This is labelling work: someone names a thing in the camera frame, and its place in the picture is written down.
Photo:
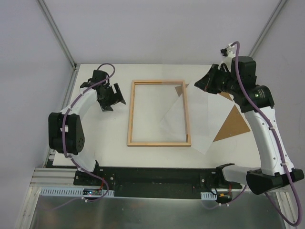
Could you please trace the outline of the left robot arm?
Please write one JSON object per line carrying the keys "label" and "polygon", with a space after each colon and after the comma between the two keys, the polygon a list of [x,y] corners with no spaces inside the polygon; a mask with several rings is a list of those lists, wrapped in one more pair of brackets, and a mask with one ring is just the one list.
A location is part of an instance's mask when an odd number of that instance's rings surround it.
{"label": "left robot arm", "polygon": [[84,149],[85,136],[81,120],[94,104],[99,104],[103,112],[112,112],[117,103],[126,104],[119,85],[110,84],[114,75],[100,69],[94,70],[92,77],[80,85],[77,96],[61,111],[52,112],[48,117],[49,147],[70,159],[81,172],[86,172],[84,180],[91,186],[100,182],[101,175],[95,170],[97,161]]}

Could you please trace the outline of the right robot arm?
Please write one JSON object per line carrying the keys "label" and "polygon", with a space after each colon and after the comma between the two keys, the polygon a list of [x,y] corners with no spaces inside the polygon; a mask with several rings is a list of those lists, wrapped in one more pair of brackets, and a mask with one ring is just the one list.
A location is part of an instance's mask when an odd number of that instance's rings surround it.
{"label": "right robot arm", "polygon": [[241,56],[233,58],[231,68],[225,63],[213,64],[194,85],[210,94],[225,92],[234,97],[250,124],[259,152],[260,168],[235,164],[218,166],[221,173],[214,176],[215,184],[219,188],[226,188],[231,182],[245,184],[254,194],[260,195],[285,187],[290,181],[300,181],[304,179],[304,173],[295,168],[286,150],[278,149],[282,140],[277,129],[273,97],[267,86],[256,84],[255,71],[255,60]]}

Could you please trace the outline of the white photo paper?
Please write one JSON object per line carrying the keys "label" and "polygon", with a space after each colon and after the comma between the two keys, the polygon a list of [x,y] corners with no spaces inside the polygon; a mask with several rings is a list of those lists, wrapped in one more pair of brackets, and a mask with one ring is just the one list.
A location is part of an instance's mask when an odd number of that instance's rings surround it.
{"label": "white photo paper", "polygon": [[[228,93],[209,94],[189,85],[186,88],[191,147],[206,154],[234,106]],[[160,127],[174,140],[185,140],[183,99],[179,97],[165,114]]]}

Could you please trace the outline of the clear acrylic sheet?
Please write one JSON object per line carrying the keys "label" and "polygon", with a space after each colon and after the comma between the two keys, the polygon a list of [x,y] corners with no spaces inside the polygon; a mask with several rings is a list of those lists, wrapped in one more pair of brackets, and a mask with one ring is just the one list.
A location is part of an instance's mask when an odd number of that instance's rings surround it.
{"label": "clear acrylic sheet", "polygon": [[[187,95],[189,125],[192,142],[196,137],[215,137],[230,113],[233,102],[220,94],[209,94],[194,86],[210,69],[210,65],[163,65],[167,79],[184,80]],[[174,139],[184,140],[183,98],[176,102],[163,117],[160,125]]]}

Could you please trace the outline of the wooden picture frame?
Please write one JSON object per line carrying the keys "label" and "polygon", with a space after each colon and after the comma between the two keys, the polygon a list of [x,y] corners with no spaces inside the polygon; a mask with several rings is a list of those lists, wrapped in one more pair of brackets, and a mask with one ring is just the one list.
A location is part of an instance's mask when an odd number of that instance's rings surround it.
{"label": "wooden picture frame", "polygon": [[[183,113],[184,113],[186,141],[185,142],[134,142],[132,140],[132,135],[133,135],[134,105],[135,105],[134,101],[135,101],[135,96],[136,96],[136,86],[137,85],[166,85],[166,84],[178,84],[182,88],[181,96],[183,99]],[[134,146],[134,147],[191,147],[192,146],[185,80],[133,80],[132,81],[129,122],[128,122],[128,134],[127,134],[127,146]]]}

